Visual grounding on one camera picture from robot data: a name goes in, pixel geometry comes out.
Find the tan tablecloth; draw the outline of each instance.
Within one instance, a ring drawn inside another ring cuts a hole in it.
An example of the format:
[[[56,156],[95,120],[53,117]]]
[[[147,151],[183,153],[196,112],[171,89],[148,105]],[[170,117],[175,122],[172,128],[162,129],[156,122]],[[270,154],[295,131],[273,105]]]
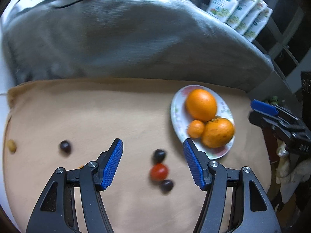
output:
[[[170,103],[188,81],[105,79],[31,82],[9,91],[11,118],[6,140],[17,151],[4,152],[5,186],[12,213],[25,232],[32,209],[53,171],[76,169],[123,140],[124,151],[112,185],[102,199],[115,233],[189,233],[193,231],[206,193],[194,184],[182,144],[171,125]],[[250,166],[267,191],[271,169],[260,128],[248,122],[249,99],[237,89],[198,83],[217,92],[228,104],[236,126],[231,150],[219,160],[225,167]],[[65,157],[62,140],[72,143]],[[165,164],[175,187],[163,195],[149,181],[151,155],[167,151]],[[75,190],[81,232],[87,232]],[[227,200],[231,201],[228,191]],[[231,205],[226,203],[222,231]]]

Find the white cloth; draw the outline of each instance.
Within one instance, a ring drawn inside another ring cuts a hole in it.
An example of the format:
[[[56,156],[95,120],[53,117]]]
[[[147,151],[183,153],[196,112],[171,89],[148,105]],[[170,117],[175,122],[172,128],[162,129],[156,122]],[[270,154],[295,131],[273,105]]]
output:
[[[280,156],[279,166],[276,169],[276,183],[281,184],[280,192],[282,202],[286,203],[295,192],[300,182],[306,182],[311,175],[311,158],[300,162],[295,166],[297,161],[290,162],[288,153],[282,154],[286,145],[282,143],[277,149]]]

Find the metal screw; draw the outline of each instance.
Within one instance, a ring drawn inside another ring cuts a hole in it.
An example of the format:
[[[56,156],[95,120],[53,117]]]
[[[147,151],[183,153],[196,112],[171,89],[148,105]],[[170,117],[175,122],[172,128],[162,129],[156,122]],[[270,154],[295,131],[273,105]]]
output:
[[[96,161],[91,161],[87,164],[89,167],[95,167],[97,165]]]
[[[217,166],[218,166],[218,162],[216,162],[216,161],[210,161],[210,166],[212,166],[212,167],[217,167]]]
[[[243,171],[246,172],[246,173],[250,173],[251,169],[248,166],[244,166],[243,167]]]
[[[64,168],[59,167],[56,169],[56,173],[62,173],[64,171]]]

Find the robotic arm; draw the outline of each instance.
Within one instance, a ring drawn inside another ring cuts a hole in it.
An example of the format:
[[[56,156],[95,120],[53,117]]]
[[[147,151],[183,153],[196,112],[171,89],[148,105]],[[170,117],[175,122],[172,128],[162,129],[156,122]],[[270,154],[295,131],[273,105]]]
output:
[[[288,152],[311,155],[311,131],[288,109],[257,100],[252,101],[251,108],[250,123],[261,128],[270,127],[274,135],[285,143]]]
[[[184,141],[183,150],[195,184],[207,191],[193,233],[219,232],[227,187],[233,187],[227,232],[281,232],[273,207],[249,167],[225,168],[198,151],[190,138]],[[122,152],[123,143],[116,138],[107,152],[81,169],[57,168],[35,205],[26,233],[79,233],[74,187],[80,187],[88,232],[113,233],[99,192],[111,185]]]

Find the small orange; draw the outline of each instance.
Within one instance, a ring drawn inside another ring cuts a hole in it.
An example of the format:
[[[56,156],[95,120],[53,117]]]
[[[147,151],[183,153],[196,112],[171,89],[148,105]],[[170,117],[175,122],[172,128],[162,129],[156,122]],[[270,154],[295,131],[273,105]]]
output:
[[[218,148],[229,143],[234,133],[235,128],[228,119],[213,119],[205,125],[202,134],[202,143],[209,148]]]
[[[204,131],[204,123],[199,120],[192,121],[187,129],[187,132],[191,138],[201,137]]]
[[[217,103],[211,93],[195,89],[187,96],[186,109],[194,119],[208,122],[216,115]]]

